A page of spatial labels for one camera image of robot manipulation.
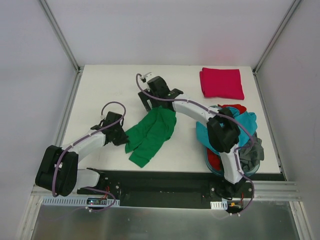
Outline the green t shirt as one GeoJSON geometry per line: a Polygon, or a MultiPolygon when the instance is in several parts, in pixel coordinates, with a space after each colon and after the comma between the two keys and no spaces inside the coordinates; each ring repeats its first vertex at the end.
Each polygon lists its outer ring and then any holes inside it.
{"type": "Polygon", "coordinates": [[[124,149],[131,153],[129,160],[140,168],[145,167],[171,138],[176,123],[174,111],[163,107],[150,110],[139,123],[126,131],[128,142],[124,149]]]}

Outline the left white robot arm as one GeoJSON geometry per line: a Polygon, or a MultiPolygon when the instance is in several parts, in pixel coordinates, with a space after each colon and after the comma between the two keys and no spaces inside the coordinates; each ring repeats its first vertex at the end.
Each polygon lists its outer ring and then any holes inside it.
{"type": "Polygon", "coordinates": [[[120,146],[128,142],[123,118],[123,115],[109,111],[99,124],[74,142],[65,146],[48,146],[36,174],[35,185],[51,191],[54,197],[68,196],[79,180],[78,164],[81,160],[109,143],[120,146]]]}

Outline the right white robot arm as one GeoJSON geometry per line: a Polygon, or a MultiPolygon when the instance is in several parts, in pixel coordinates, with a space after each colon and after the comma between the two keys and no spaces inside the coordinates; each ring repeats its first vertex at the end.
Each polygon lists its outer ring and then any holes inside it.
{"type": "Polygon", "coordinates": [[[248,178],[241,167],[239,136],[241,131],[244,131],[249,138],[252,135],[234,119],[231,110],[226,107],[221,109],[207,107],[187,97],[177,88],[170,90],[166,81],[160,76],[147,80],[145,75],[138,73],[135,82],[147,84],[147,88],[140,87],[138,93],[147,111],[162,107],[184,114],[206,127],[209,144],[219,152],[223,166],[223,179],[216,187],[215,193],[227,200],[241,194],[243,184],[248,178]]]}

